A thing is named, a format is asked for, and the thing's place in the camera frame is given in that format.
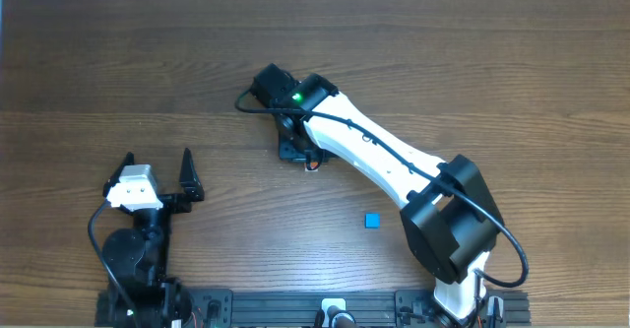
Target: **white object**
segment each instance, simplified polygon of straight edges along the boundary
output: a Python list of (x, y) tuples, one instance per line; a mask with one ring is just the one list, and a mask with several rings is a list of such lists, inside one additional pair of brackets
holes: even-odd
[(346, 300), (343, 298), (322, 299), (322, 310), (324, 311), (324, 323), (322, 324), (322, 327), (324, 328), (329, 326), (331, 317), (328, 315), (328, 310), (333, 306), (339, 310), (346, 310)]
[[(313, 111), (350, 119), (373, 133), (420, 170), (433, 176), (440, 173), (437, 165), (444, 162), (442, 159), (430, 156), (399, 140), (363, 115), (341, 92), (322, 100)], [(409, 202), (407, 195), (410, 191), (420, 192), (429, 184), (429, 180), (419, 174), (410, 173), (405, 165), (381, 146), (374, 145), (357, 129), (317, 116), (312, 116), (304, 122), (304, 129), (319, 148), (330, 151), (354, 165), (383, 189), (401, 209)], [(441, 195), (436, 196), (432, 202), (436, 204), (440, 198)], [(476, 268), (482, 270), (489, 255), (489, 252), (481, 253), (471, 263), (469, 274), (461, 284), (445, 284), (436, 280), (435, 300), (454, 317), (463, 319), (473, 311), (475, 275), (472, 270)], [(480, 293), (481, 296), (485, 295), (484, 287), (481, 287)]]
[(126, 165), (107, 194), (111, 207), (124, 206), (134, 212), (140, 209), (161, 209), (164, 205), (156, 195), (156, 180), (148, 164)]
[[(462, 280), (461, 284), (446, 284), (440, 280), (435, 281), (435, 291), (433, 298), (435, 301), (446, 309), (451, 315), (459, 320), (463, 320), (474, 310), (474, 286), (476, 285), (476, 274), (474, 269), (483, 271), (485, 262), (488, 260), (490, 252), (479, 254), (476, 259), (469, 265), (469, 274)], [(481, 280), (481, 288), (479, 297), (485, 297), (485, 286)]]

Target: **blue cube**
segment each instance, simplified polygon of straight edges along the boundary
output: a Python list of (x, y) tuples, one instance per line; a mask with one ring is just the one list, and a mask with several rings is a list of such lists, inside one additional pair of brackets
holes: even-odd
[(378, 229), (381, 227), (381, 217), (379, 214), (365, 214), (365, 227), (367, 229)]

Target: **white connector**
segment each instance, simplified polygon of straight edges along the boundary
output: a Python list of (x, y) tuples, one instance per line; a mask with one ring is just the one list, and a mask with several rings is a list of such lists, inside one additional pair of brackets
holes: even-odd
[(112, 207), (124, 206), (131, 212), (161, 209), (164, 206), (158, 199), (156, 180), (148, 164), (125, 166), (118, 177), (118, 183), (109, 190), (107, 201)]

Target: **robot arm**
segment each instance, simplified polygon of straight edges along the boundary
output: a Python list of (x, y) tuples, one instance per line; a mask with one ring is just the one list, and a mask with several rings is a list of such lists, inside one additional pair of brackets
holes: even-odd
[[(335, 155), (356, 167), (394, 200), (401, 209), (409, 249), (436, 277), (434, 300), (459, 324), (467, 321), (475, 309), (475, 293), (485, 295), (485, 288), (476, 286), (473, 271), (483, 269), (494, 247), (497, 228), (457, 198), (438, 209), (435, 205), (442, 196), (452, 194), (411, 172), (364, 132), (316, 113), (362, 126), (381, 145), (387, 144), (418, 169), (463, 191), (502, 223), (478, 168), (463, 156), (445, 163), (404, 143), (363, 115), (337, 87), (318, 75), (298, 82), (271, 64), (255, 77), (249, 92), (273, 111), (269, 113), (276, 118), (282, 149), (286, 149), (287, 142), (294, 147), (293, 153), (298, 156), (289, 161), (321, 163)], [(281, 158), (286, 159), (282, 149)]]

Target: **wooden table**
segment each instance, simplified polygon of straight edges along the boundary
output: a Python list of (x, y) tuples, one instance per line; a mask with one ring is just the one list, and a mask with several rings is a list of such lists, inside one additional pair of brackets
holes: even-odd
[[(328, 77), (411, 145), (481, 168), (532, 271), (534, 324), (628, 323), (630, 0), (5, 0), (0, 324), (89, 325), (88, 242), (127, 151), (207, 200), (174, 218), (170, 273), (236, 291), (432, 288), (396, 206), (341, 161), (277, 157), (234, 111), (269, 62)], [(366, 230), (366, 212), (381, 214)], [(102, 241), (130, 226), (107, 211)], [(501, 238), (488, 271), (514, 278)]]

